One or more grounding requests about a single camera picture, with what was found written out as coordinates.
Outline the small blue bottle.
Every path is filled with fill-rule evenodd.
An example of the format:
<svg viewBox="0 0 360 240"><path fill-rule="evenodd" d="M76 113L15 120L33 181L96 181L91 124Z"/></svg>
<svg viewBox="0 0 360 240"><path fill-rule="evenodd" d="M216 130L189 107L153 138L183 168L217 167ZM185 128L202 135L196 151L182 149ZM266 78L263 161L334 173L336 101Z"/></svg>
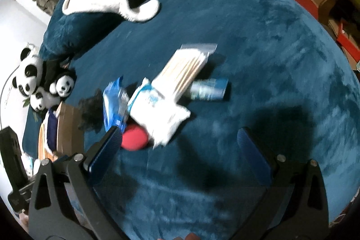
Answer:
<svg viewBox="0 0 360 240"><path fill-rule="evenodd" d="M192 100L220 101L223 100L228 86L228 79L207 79L192 82L187 94Z"/></svg>

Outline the red makeup sponge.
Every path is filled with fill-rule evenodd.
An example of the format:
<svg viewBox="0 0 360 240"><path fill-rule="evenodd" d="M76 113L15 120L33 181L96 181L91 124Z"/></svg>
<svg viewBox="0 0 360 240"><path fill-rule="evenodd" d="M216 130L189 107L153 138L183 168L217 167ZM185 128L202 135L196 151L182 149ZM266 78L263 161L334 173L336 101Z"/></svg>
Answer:
<svg viewBox="0 0 360 240"><path fill-rule="evenodd" d="M122 135L121 147L128 151L143 149L148 144L148 134L146 130L137 125L128 125Z"/></svg>

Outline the black hair scrunchie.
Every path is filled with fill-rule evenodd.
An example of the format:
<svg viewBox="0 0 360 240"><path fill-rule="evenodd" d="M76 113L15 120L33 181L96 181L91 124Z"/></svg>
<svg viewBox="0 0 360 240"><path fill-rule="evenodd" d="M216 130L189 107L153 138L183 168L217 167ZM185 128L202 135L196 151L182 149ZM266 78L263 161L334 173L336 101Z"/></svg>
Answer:
<svg viewBox="0 0 360 240"><path fill-rule="evenodd" d="M98 88L91 97L78 103L80 122L78 128L84 132L99 133L103 128L103 92Z"/></svg>

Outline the orange mesh basket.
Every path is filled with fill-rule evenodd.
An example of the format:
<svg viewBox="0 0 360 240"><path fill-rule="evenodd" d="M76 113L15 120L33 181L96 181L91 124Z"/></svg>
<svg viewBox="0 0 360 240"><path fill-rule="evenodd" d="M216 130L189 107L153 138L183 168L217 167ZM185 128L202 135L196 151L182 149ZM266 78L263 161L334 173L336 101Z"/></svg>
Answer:
<svg viewBox="0 0 360 240"><path fill-rule="evenodd" d="M42 123L38 135L38 159L41 161L46 158L52 162L56 160L56 156L54 156L47 145L47 130L44 123Z"/></svg>

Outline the cream long sock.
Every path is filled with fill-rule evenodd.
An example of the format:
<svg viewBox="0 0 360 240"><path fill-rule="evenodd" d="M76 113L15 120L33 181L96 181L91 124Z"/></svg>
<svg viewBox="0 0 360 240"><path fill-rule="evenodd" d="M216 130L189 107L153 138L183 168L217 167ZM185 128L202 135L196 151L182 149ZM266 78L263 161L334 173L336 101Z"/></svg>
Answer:
<svg viewBox="0 0 360 240"><path fill-rule="evenodd" d="M128 0L64 0L62 13L115 13L130 22L145 22L157 15L160 9L158 0L150 0L134 9Z"/></svg>

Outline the white gauze dressing pack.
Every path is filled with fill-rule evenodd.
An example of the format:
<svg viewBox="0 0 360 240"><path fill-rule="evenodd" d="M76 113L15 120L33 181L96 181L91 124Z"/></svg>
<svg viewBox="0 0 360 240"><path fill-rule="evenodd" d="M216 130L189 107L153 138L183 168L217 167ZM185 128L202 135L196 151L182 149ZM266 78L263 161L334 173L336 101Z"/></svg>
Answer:
<svg viewBox="0 0 360 240"><path fill-rule="evenodd" d="M131 96L128 113L147 131L154 148L166 146L181 123L191 115L187 108L162 97L147 78Z"/></svg>

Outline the blue wet wipes pack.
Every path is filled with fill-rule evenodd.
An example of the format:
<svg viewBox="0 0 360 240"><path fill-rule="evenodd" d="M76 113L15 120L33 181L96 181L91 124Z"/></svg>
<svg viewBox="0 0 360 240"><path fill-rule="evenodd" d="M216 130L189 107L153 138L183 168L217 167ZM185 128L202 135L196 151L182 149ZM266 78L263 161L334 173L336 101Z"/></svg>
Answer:
<svg viewBox="0 0 360 240"><path fill-rule="evenodd" d="M122 133L125 132L128 120L129 96L122 87L123 76L110 82L103 91L103 118L104 128L108 131L116 126Z"/></svg>

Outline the blue plush bed blanket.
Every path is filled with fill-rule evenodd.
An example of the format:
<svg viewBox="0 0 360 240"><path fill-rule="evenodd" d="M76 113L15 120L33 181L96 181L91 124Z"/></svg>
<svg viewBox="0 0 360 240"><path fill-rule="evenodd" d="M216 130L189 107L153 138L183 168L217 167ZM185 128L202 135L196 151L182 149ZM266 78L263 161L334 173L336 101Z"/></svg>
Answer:
<svg viewBox="0 0 360 240"><path fill-rule="evenodd" d="M215 43L201 78L230 81L223 102L182 101L191 116L165 147L118 149L95 188L130 239L189 232L228 239L263 189L237 143L248 127L271 159L319 162L329 220L359 187L359 82L338 45L294 0L160 0L145 23L82 17L80 43L60 39L57 16L48 47L76 54L75 105L118 76L135 88L153 79L185 43Z"/></svg>

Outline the panda plush toy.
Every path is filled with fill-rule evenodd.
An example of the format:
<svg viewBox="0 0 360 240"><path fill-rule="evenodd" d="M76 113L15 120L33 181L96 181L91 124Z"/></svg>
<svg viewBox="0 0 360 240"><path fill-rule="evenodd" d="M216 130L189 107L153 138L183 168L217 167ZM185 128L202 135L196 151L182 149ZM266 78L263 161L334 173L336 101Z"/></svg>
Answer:
<svg viewBox="0 0 360 240"><path fill-rule="evenodd" d="M58 61L46 61L37 47L25 47L12 85L40 113L58 106L71 95L77 75L74 69L64 68Z"/></svg>

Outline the cotton swab packet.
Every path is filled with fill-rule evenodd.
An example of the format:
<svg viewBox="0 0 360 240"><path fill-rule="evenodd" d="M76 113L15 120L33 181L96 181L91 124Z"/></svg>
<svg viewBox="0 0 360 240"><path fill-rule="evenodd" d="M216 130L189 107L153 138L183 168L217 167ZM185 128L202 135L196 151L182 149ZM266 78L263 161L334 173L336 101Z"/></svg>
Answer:
<svg viewBox="0 0 360 240"><path fill-rule="evenodd" d="M217 49L215 43L183 44L151 82L165 99L177 103Z"/></svg>

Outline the brown cardboard box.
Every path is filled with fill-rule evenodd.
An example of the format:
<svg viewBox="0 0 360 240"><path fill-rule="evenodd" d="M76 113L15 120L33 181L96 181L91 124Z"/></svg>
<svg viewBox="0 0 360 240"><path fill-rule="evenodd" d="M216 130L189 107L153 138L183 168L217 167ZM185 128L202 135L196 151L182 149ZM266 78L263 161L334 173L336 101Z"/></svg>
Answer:
<svg viewBox="0 0 360 240"><path fill-rule="evenodd" d="M84 131L79 129L81 114L78 108L61 102L56 111L56 153L72 156L84 152Z"/></svg>

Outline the white blue tissue pack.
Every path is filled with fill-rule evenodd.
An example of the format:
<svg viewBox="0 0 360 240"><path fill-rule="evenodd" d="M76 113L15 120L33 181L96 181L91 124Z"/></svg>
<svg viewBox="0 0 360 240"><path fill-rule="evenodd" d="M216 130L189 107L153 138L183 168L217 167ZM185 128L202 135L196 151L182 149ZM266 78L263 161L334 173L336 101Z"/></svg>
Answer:
<svg viewBox="0 0 360 240"><path fill-rule="evenodd" d="M57 126L58 126L58 119L55 116L54 112L50 110L48 112L46 138L47 138L48 147L52 152L57 150Z"/></svg>

